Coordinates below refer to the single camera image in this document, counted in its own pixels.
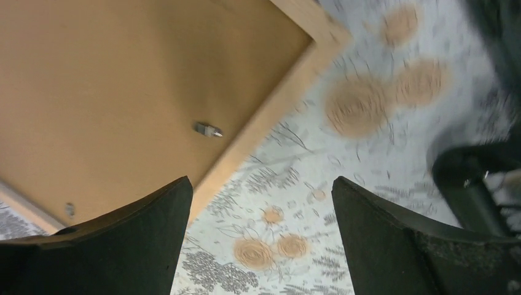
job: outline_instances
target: floral pattern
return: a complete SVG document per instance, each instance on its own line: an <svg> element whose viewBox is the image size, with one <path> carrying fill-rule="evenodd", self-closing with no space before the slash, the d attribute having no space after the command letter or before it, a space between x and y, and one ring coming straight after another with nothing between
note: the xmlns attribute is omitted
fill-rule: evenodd
<svg viewBox="0 0 521 295"><path fill-rule="evenodd" d="M387 200L457 226L431 179L429 157L461 140L508 136L509 95L498 88L485 46L458 1L318 2L355 41L188 228L174 295L354 294L331 200L333 180L345 176ZM414 18L393 16L403 5ZM393 22L405 34L390 31ZM443 62L435 62L433 75L421 73L402 83L404 71L426 58ZM451 72L450 88L443 92L441 65L450 65ZM365 76L397 87L400 99L371 133L342 136L331 127L324 97L339 80ZM411 93L421 96L432 84L435 100L426 96L419 104L409 103ZM461 118L464 128L436 146ZM38 233L10 208L0 208L0 221L4 239ZM519 252L514 249L512 255Z"/></svg>

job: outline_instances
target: silver metal piece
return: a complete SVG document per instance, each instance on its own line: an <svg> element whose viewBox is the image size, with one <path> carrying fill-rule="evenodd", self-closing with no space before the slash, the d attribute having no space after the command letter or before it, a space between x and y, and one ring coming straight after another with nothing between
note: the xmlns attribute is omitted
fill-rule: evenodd
<svg viewBox="0 0 521 295"><path fill-rule="evenodd" d="M222 130L210 124L197 122L194 130L206 137L222 137Z"/></svg>
<svg viewBox="0 0 521 295"><path fill-rule="evenodd" d="M69 216L69 218L73 218L75 214L74 204L67 203L65 204L65 213Z"/></svg>

